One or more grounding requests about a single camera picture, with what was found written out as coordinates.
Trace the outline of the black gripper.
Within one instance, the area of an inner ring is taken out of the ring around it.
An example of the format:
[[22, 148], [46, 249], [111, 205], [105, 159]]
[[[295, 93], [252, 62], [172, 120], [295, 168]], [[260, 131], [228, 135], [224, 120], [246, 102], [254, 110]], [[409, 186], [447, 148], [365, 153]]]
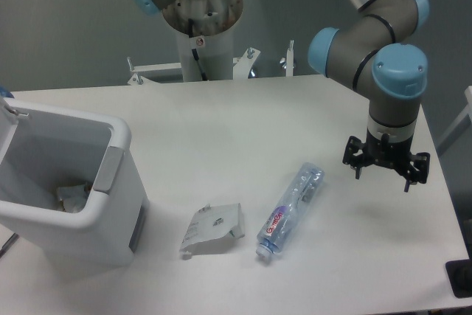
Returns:
[[407, 193], [412, 185], [425, 184], [428, 179], [431, 155], [426, 152], [410, 152], [413, 136], [401, 142], [390, 142], [387, 138], [377, 139], [367, 134], [366, 142], [350, 136], [344, 149], [342, 162], [355, 171], [355, 179], [361, 178], [363, 167], [377, 165], [395, 170], [405, 178], [403, 191]]

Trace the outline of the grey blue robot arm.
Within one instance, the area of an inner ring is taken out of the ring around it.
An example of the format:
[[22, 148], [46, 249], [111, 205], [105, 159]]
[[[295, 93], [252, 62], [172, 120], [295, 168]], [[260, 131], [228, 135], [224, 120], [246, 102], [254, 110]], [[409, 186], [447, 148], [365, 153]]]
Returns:
[[[147, 15], [162, 14], [176, 34], [185, 81], [246, 78], [250, 67], [234, 60], [232, 32], [243, 0], [133, 0]], [[367, 136], [348, 139], [343, 162], [356, 173], [377, 165], [396, 171], [407, 185], [424, 184], [430, 156], [412, 153], [428, 61], [406, 39], [429, 15], [428, 0], [350, 0], [360, 20], [343, 31], [320, 30], [308, 63], [321, 75], [369, 101]]]

